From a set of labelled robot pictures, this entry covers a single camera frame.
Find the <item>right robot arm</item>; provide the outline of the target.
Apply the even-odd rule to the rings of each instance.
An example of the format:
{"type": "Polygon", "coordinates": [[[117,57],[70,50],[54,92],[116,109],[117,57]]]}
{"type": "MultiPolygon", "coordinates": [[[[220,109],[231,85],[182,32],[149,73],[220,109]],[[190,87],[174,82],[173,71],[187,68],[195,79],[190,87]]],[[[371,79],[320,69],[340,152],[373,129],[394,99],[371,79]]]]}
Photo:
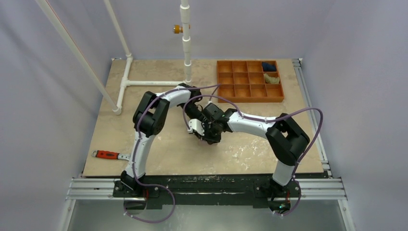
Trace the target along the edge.
{"type": "Polygon", "coordinates": [[[241,132],[266,139],[278,161],[268,186],[259,189],[271,197],[287,193],[295,167],[310,142],[288,114],[261,118],[232,108],[223,111],[213,103],[203,109],[202,117],[191,119],[189,126],[189,133],[208,144],[219,143],[223,132],[241,132]]]}

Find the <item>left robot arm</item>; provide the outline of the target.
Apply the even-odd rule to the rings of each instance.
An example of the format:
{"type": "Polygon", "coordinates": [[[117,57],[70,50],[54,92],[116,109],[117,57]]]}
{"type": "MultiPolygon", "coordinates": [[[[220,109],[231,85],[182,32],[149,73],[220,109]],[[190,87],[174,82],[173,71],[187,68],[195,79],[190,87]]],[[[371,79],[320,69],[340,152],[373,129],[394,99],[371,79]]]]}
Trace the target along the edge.
{"type": "Polygon", "coordinates": [[[120,177],[124,192],[132,197],[142,194],[146,184],[142,183],[141,178],[146,173],[147,157],[155,137],[164,128],[169,109],[199,95],[201,95],[200,88],[183,83],[161,93],[145,92],[133,116],[134,146],[128,164],[120,177]]]}

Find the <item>orange compartment tray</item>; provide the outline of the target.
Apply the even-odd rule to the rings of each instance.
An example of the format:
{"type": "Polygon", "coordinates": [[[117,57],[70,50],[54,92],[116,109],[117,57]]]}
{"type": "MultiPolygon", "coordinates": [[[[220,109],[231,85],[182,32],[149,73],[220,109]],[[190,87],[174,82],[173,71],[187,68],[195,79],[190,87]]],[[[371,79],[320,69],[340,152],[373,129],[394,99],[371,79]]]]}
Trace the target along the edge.
{"type": "Polygon", "coordinates": [[[275,60],[219,60],[217,61],[217,90],[220,103],[281,103],[283,87],[275,60]],[[277,72],[264,72],[262,62],[275,64],[277,72]],[[267,84],[263,74],[279,77],[279,84],[267,84]]]}

